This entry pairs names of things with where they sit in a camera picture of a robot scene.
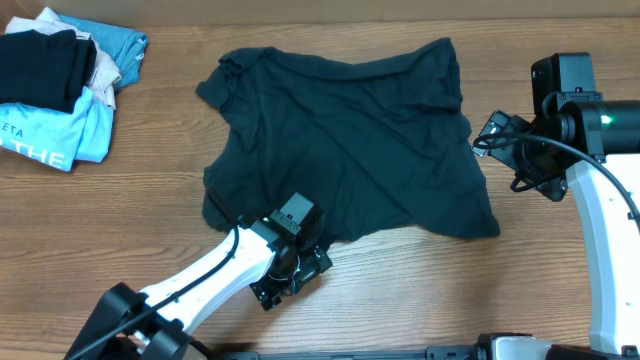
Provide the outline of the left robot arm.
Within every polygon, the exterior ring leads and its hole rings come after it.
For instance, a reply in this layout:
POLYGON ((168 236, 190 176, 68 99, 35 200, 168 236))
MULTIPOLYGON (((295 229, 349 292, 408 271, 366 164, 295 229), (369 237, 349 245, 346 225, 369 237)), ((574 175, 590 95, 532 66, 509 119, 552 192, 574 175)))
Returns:
POLYGON ((69 359, 181 359, 193 332, 244 288, 264 310, 332 265, 318 245, 319 206, 299 193, 279 209, 240 216, 213 250, 172 277, 134 291, 119 283, 100 298, 69 359))

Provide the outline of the dark teal t-shirt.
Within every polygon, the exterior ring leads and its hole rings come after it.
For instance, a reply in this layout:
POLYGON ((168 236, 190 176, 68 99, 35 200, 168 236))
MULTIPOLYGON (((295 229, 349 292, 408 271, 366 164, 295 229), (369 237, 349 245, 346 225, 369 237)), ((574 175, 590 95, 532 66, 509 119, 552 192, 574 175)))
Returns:
POLYGON ((230 127, 203 176, 202 213, 215 229, 301 194, 323 211, 323 246, 405 226, 500 233, 447 38, 361 64, 237 49, 196 92, 230 127))

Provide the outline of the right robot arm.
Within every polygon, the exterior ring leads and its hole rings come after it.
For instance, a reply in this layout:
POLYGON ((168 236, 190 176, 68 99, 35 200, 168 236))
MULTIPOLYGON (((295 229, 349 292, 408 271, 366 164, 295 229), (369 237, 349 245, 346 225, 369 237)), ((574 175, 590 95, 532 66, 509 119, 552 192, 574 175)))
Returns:
POLYGON ((636 359, 639 356, 639 103, 607 101, 592 58, 556 53, 531 67, 533 121, 494 112, 472 143, 514 172, 514 192, 558 202, 571 192, 591 288, 588 346, 529 334, 479 336, 472 359, 636 359))

